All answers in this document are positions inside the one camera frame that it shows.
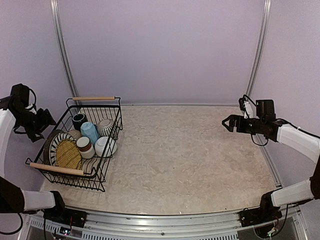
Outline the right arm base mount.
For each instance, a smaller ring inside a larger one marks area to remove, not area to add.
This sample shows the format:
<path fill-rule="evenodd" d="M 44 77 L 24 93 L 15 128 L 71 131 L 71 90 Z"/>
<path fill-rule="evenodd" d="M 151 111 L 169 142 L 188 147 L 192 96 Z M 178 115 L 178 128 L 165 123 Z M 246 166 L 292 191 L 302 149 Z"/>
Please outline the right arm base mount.
<path fill-rule="evenodd" d="M 279 207 L 267 211 L 262 211 L 260 207 L 252 209 L 244 208 L 239 212 L 239 218 L 243 228 L 279 220 L 282 216 Z"/>

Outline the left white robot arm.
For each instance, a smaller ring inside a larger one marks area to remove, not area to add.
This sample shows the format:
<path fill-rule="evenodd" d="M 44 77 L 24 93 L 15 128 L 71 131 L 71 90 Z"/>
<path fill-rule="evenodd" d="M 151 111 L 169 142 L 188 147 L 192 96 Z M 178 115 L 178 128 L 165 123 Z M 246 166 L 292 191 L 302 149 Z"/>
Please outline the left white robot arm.
<path fill-rule="evenodd" d="M 5 178 L 5 158 L 11 132 L 16 124 L 14 101 L 24 110 L 24 104 L 16 95 L 0 100 L 0 212 L 5 214 L 32 214 L 39 210 L 50 209 L 50 214 L 63 223 L 70 218 L 70 211 L 59 203 L 58 192 L 23 190 Z"/>

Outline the white brown ceramic cup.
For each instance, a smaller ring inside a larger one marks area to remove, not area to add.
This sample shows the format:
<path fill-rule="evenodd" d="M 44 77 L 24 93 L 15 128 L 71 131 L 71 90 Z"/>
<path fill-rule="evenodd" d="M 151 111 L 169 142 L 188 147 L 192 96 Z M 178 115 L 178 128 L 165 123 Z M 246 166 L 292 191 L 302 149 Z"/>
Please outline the white brown ceramic cup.
<path fill-rule="evenodd" d="M 76 141 L 76 146 L 78 147 L 83 159 L 91 159 L 96 153 L 90 139 L 86 136 L 80 137 Z"/>

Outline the black white striped plate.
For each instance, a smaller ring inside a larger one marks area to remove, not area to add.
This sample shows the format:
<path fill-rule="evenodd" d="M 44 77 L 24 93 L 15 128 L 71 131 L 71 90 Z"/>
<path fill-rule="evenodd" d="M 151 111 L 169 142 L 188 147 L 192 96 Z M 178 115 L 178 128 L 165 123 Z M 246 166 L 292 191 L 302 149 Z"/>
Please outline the black white striped plate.
<path fill-rule="evenodd" d="M 56 153 L 57 153 L 57 147 L 58 144 L 63 141 L 63 140 L 71 140 L 75 141 L 75 139 L 67 132 L 59 132 L 54 136 L 52 139 L 50 146 L 49 146 L 49 162 L 51 166 L 58 166 L 57 158 L 56 158 Z"/>

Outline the grey deer pattern plate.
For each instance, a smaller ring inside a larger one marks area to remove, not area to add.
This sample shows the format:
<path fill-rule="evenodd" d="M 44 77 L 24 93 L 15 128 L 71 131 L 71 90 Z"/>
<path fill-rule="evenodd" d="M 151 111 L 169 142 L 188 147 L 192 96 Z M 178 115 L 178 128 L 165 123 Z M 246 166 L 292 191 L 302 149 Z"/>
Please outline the grey deer pattern plate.
<path fill-rule="evenodd" d="M 47 137 L 47 140 L 44 143 L 43 147 L 43 163 L 45 165 L 50 165 L 50 145 L 52 140 L 58 135 L 59 133 L 63 133 L 60 129 L 53 130 Z"/>

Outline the yellow woven bamboo mat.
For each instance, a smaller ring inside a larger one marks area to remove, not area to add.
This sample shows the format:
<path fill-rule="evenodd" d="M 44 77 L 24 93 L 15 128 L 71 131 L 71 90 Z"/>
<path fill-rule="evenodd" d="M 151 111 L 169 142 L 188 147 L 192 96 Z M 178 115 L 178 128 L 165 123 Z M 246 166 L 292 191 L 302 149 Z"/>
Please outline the yellow woven bamboo mat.
<path fill-rule="evenodd" d="M 56 148 L 56 166 L 61 168 L 80 170 L 82 156 L 74 141 L 63 139 Z"/>

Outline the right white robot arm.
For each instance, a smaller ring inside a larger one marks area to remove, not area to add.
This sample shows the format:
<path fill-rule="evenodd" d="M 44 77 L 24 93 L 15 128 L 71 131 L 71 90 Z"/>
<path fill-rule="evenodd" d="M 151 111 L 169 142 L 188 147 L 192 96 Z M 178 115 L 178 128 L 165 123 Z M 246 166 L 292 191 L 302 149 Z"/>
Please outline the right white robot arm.
<path fill-rule="evenodd" d="M 260 222 L 268 221 L 282 205 L 320 198 L 320 139 L 318 137 L 293 127 L 283 119 L 246 118 L 231 114 L 221 123 L 229 132 L 233 132 L 236 128 L 238 133 L 263 135 L 267 140 L 296 150 L 315 164 L 313 175 L 309 179 L 262 195 L 260 206 L 255 212 Z"/>

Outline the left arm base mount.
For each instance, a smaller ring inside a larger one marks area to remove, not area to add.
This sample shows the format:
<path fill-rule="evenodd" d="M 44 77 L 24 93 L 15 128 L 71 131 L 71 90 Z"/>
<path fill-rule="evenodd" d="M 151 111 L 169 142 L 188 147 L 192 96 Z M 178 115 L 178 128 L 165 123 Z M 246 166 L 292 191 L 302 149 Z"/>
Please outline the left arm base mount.
<path fill-rule="evenodd" d="M 84 228 L 87 219 L 85 211 L 70 208 L 62 212 L 45 209 L 43 216 L 46 220 L 78 228 Z"/>

